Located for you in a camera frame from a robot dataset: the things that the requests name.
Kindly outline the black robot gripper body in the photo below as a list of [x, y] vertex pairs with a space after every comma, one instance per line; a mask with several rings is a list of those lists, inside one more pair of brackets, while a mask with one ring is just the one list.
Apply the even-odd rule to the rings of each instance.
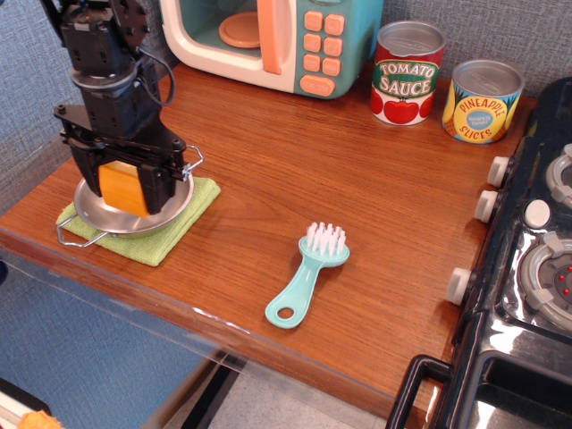
[[160, 119], [166, 103], [160, 99], [155, 59], [130, 59], [117, 73], [96, 75], [71, 69], [83, 103], [58, 105], [63, 142], [105, 143], [109, 160], [134, 165], [170, 165], [176, 179], [185, 179], [186, 143]]

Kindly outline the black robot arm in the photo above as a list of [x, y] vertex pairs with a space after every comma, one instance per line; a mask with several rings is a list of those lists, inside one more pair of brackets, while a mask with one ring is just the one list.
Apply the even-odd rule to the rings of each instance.
[[114, 161], [134, 167], [138, 215], [156, 215], [186, 179], [185, 142], [160, 120], [156, 63], [142, 46], [147, 14], [137, 1], [62, 1], [42, 4], [71, 58], [80, 105], [59, 105], [62, 138], [88, 187], [102, 197]]

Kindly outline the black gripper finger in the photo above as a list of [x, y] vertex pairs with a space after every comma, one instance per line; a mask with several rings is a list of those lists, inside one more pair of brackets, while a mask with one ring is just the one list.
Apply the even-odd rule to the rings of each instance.
[[147, 211], [151, 215], [161, 212], [166, 202], [175, 195], [176, 181], [170, 165], [142, 164], [138, 177]]
[[79, 140], [70, 140], [69, 146], [72, 157], [89, 189], [98, 197], [101, 197], [99, 166], [109, 160], [105, 153], [105, 143], [96, 141], [95, 143], [87, 144]]

